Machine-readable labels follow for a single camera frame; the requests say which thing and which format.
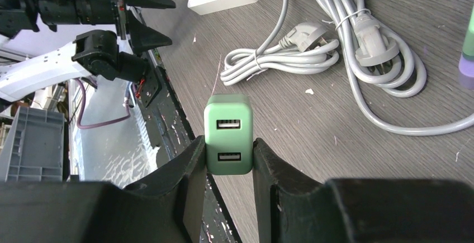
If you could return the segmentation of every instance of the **cable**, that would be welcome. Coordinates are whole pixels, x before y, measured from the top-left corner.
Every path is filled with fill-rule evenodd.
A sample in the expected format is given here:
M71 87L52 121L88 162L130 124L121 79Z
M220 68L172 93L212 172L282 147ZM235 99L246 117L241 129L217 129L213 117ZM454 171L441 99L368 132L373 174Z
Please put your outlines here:
M32 102L38 104L38 106L42 109L42 110L46 110L45 108L43 108L43 106L41 105L41 103L35 101L35 100L32 100Z
M364 0L316 1L320 7L332 18L334 23L340 26L337 28L337 32L343 48L343 56L345 60L346 71L349 77L350 87L352 88L357 105L361 109L362 113L372 123L386 131L408 136L442 135L460 131L474 125L474 114L451 124L420 128L399 127L389 124L378 118L368 108L367 103L361 94L357 79L369 84L374 84L395 97L412 97L419 93L426 83L426 69L422 60L409 48L407 43L404 42L399 35L393 32L382 22L370 16L365 11L366 8ZM343 22L341 21L341 19L345 19L347 15L352 15L356 10L360 11L357 15L350 16L349 20L344 20ZM369 48L369 45L364 44L364 39L361 39L361 37L369 37L370 39L374 38L372 36L377 35L375 33L374 27L379 29L385 46L390 45L391 41L396 43L395 46L398 46L400 53L402 54L404 67L402 67L401 59L398 54L396 57L391 59L392 68L386 74L380 74L377 72L377 70L374 73L371 73L368 68L360 65L362 61L367 60L364 59L364 57L367 55L362 54L361 57L361 51L356 50L355 46L359 46L362 48L362 51L365 51L362 53L367 53L367 51L370 51L371 48ZM371 31L371 33L368 36L364 36L368 31ZM414 85L407 90L396 89L397 87L403 85L412 76L414 70L416 70L416 81Z
M339 54L334 50L339 46L339 42L332 40L326 43L319 40L325 29L316 23L296 26L277 46L267 49L282 28L287 10L288 0L283 0L275 28L258 49L236 49L225 57L225 70L220 74L224 85L233 85L267 69L294 74L317 74L338 61Z
M129 96L129 99L132 100L132 104L134 107L136 107L136 100L135 100L135 91L134 91L134 85L132 82L129 82L127 85L127 90L129 93L125 93L125 97Z
M96 127L103 127L103 126L108 126L108 125L111 125L111 124L115 124L115 123L119 123L123 120L126 120L128 118L130 118L130 109L128 107L128 91L127 89L125 90L125 96L126 96L126 103L125 103L125 110L127 112L127 115L124 116L124 117L120 117L120 118L117 118L117 119L114 119L114 120L109 120L109 121L106 121L106 122L102 122L102 123L97 123L97 124L91 124L91 125L83 125L81 124L82 122L82 116L84 115L84 109L86 107L86 88L84 87L84 84L79 80L79 79L75 79L75 81L79 84L79 88L80 88L80 91L82 92L82 99L80 100L80 110L79 110L79 115L77 117L77 127L81 130L87 130L87 129L91 129L91 128L96 128Z

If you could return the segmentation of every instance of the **gray plastic crate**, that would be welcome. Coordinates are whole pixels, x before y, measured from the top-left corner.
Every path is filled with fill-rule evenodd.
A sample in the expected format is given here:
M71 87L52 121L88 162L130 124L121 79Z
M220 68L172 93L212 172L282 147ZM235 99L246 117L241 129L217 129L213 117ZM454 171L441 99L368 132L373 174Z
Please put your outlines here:
M62 181L64 115L21 106L0 154L0 180Z

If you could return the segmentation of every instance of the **gray wooden table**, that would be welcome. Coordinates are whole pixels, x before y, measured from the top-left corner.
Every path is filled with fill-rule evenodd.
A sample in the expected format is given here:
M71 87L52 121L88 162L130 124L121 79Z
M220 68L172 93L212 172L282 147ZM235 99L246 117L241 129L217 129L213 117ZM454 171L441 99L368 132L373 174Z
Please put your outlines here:
M258 47L277 21L282 0L199 16L187 0L177 9L144 10L147 24L170 36L160 49L171 83L196 135L219 63L236 48ZM431 126L473 113L474 92L457 82L457 63L474 0L366 0L424 60L428 84L409 99L397 99L362 84L371 108L397 125ZM281 38L296 24L328 20L315 0L290 0ZM335 32L326 35L336 38ZM314 95L305 93L313 89ZM267 71L215 93L245 93L254 108L255 136L286 161L318 181L332 177L454 178L474 183L474 128L436 137L384 132L359 111L341 62L311 76ZM216 177L244 242L257 242L252 175Z

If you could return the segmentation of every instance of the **usb charger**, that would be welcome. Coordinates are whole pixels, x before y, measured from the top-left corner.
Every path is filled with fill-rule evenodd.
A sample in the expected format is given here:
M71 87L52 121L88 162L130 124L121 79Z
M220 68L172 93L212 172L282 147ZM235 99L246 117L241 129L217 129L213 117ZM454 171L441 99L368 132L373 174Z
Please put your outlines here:
M247 174L253 166L253 111L243 94L212 96L204 110L207 170Z

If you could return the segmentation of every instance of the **white power cord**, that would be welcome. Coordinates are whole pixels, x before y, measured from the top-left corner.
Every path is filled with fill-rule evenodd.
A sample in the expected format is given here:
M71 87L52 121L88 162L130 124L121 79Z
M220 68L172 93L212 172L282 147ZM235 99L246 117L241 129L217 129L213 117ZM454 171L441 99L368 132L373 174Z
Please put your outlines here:
M378 118L367 106L357 79L382 88L399 98L418 94L426 83L426 69L420 57L403 39L371 16L364 0L316 0L332 18L343 48L349 84L362 113L376 126L400 135L432 136L460 131L474 125L474 114L442 126L399 127ZM280 31L288 9L283 7L277 25L258 49L236 49L225 57L225 70L221 73L224 85L233 85L252 74L267 69L278 69L295 74L317 74L334 65L339 54L337 40L322 40L324 28L317 23L301 23L291 30L277 46L267 49ZM378 69L390 70L380 73ZM406 90L404 85L416 71L415 83Z
M339 54L334 50L339 46L339 42L332 40L326 43L320 40L326 29L317 23L297 25L277 46L267 49L278 35L287 9L288 0L283 0L277 25L258 49L236 49L225 57L225 70L220 75L224 85L233 85L267 69L294 74L317 74L338 61Z
M474 125L474 114L451 124L420 128L399 127L378 118L368 108L361 94L357 79L374 84L395 97L412 97L419 93L426 83L426 69L423 62L399 35L365 11L364 0L316 1L333 19L334 23L339 26L337 31L343 48L350 87L357 105L359 105L362 113L372 123L386 131L408 136L442 135L460 131ZM392 56L390 50L393 50L394 47L398 47L403 56L403 70L401 70L402 65L398 54L394 58L390 58ZM384 58L385 61L391 60L393 65L391 70L384 75L380 75L377 72L372 74L367 67L361 66L361 64L366 64L366 66L382 64L384 61L380 60ZM414 85L407 90L397 90L397 87L403 85L411 77L414 70L416 70Z

